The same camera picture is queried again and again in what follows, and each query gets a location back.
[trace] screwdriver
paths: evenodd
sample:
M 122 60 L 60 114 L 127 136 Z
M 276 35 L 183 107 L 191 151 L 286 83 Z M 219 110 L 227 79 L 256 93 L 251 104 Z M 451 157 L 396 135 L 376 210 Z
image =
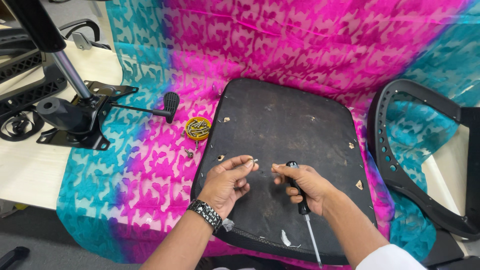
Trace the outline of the screwdriver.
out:
M 287 166 L 296 168 L 296 169 L 299 168 L 298 164 L 295 161 L 287 162 Z M 312 227 L 310 226 L 310 216 L 308 215 L 308 213 L 310 213 L 310 208 L 308 208 L 308 205 L 307 205 L 307 196 L 305 192 L 299 187 L 299 185 L 297 184 L 297 181 L 293 180 L 291 177 L 288 177 L 288 176 L 286 176 L 286 180 L 288 181 L 290 186 L 296 188 L 299 191 L 299 195 L 303 197 L 303 200 L 300 203 L 298 203 L 299 214 L 301 214 L 304 217 L 305 221 L 307 222 L 308 231 L 310 232 L 310 237 L 312 238 L 313 248 L 315 249 L 315 256 L 317 256 L 318 266 L 322 268 L 322 261 L 320 260 L 317 244 L 315 243 L 315 237 L 313 236 Z

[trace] wristwatch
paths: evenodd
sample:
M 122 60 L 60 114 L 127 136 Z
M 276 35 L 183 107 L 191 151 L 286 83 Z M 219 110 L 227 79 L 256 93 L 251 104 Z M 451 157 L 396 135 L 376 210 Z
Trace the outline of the wristwatch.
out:
M 213 226 L 215 233 L 222 226 L 222 218 L 204 201 L 193 199 L 187 210 L 199 213 L 205 222 Z

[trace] screwdriver shaft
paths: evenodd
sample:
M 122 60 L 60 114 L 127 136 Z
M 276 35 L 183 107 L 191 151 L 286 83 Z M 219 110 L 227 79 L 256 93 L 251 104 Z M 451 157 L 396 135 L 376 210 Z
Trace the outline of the screwdriver shaft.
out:
M 320 254 L 318 254 L 317 243 L 315 242 L 315 237 L 313 236 L 312 227 L 310 226 L 310 216 L 308 214 L 303 215 L 307 221 L 308 231 L 310 232 L 310 237 L 312 238 L 313 248 L 315 249 L 315 256 L 317 256 L 318 266 L 322 268 L 322 261 L 320 260 Z

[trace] hand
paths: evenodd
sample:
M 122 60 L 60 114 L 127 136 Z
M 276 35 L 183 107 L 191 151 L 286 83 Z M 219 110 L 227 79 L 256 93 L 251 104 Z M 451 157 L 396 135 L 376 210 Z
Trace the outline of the hand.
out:
M 227 218 L 235 202 L 250 190 L 245 176 L 259 167 L 258 164 L 253 165 L 250 159 L 253 158 L 247 155 L 234 157 L 216 165 L 207 173 L 198 199 L 213 208 L 222 220 Z
M 275 178 L 275 184 L 286 183 L 285 176 L 296 180 L 300 188 L 307 194 L 308 207 L 320 216 L 323 215 L 325 201 L 331 195 L 340 192 L 328 180 L 321 177 L 314 168 L 307 165 L 299 165 L 299 168 L 295 169 L 285 164 L 272 164 L 272 172 L 280 174 Z M 300 203 L 303 200 L 303 197 L 298 195 L 299 192 L 294 187 L 287 187 L 286 192 L 292 203 Z

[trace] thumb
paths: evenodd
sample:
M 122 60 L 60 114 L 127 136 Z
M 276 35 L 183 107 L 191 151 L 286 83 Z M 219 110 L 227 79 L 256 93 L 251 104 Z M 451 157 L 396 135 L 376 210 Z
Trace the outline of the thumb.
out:
M 248 160 L 245 164 L 234 168 L 233 170 L 225 171 L 224 174 L 228 176 L 230 181 L 234 182 L 247 176 L 253 170 L 253 161 Z
M 302 178 L 306 172 L 305 170 L 301 170 L 298 168 L 292 168 L 290 166 L 281 166 L 276 164 L 272 164 L 272 169 L 273 171 L 279 174 L 283 174 L 284 176 L 291 177 L 294 180 Z

